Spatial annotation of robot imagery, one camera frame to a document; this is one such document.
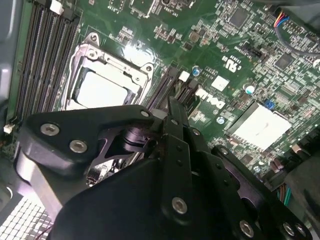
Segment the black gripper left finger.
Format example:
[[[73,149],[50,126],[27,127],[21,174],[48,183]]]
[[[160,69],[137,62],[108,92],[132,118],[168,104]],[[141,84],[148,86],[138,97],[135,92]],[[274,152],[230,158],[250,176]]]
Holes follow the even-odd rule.
[[[15,169],[56,218],[87,188],[90,168],[134,153],[161,161],[164,183],[174,174],[189,180],[187,128],[184,107],[175,99],[164,118],[137,104],[37,113],[20,129]]]

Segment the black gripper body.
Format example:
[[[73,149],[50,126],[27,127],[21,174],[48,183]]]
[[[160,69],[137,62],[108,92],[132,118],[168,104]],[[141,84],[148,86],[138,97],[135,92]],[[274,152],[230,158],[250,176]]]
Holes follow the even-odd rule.
[[[161,165],[138,163],[79,193],[61,209],[52,240],[232,240],[233,232],[207,182],[192,176],[191,224],[161,211]]]

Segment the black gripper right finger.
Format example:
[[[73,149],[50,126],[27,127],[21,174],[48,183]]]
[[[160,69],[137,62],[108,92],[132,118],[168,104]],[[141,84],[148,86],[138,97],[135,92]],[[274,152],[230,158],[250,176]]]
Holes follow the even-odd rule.
[[[311,240],[312,234],[262,182],[225,147],[210,150],[201,133],[183,128],[192,163],[208,181],[227,228],[226,240]]]

